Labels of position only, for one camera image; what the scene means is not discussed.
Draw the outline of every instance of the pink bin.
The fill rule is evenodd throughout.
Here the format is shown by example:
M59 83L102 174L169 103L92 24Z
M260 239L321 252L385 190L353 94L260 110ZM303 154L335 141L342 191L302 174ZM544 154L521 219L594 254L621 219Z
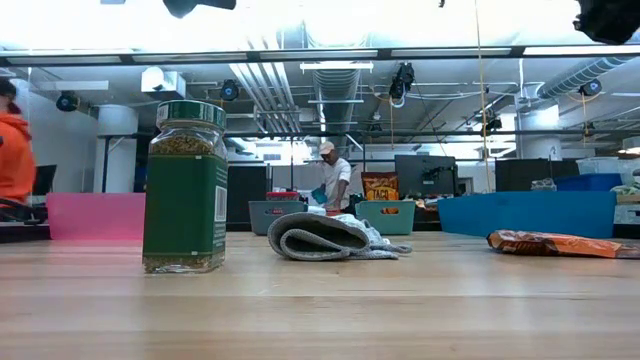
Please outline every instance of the pink bin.
M49 193L53 240L142 240L144 193Z

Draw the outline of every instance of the white cap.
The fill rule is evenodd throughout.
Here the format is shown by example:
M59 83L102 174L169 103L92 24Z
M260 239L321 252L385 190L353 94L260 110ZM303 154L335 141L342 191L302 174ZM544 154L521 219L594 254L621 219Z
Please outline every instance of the white cap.
M320 144L320 155L328 155L331 150L334 150L336 147L333 145L331 141L326 141Z

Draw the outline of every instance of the dried herbs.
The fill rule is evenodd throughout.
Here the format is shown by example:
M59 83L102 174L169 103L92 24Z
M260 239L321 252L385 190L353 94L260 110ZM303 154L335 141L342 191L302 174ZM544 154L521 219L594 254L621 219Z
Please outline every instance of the dried herbs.
M144 272L162 273L206 273L220 266L224 254L201 256L143 256Z
M151 144L153 155L213 155L213 142L199 136L176 134L157 139Z

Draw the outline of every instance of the orange hoodie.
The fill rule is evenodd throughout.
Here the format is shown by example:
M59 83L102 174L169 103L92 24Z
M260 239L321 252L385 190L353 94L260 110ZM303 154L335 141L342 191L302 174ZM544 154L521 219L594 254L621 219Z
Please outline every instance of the orange hoodie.
M36 177L30 141L22 117L0 113L0 198L27 201Z

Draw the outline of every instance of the green bottle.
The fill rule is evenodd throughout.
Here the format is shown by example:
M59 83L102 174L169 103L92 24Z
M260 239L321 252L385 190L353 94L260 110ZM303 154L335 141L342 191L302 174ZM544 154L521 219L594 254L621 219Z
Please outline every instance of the green bottle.
M158 106L151 141L142 262L147 273L203 273L225 258L226 114L198 101Z

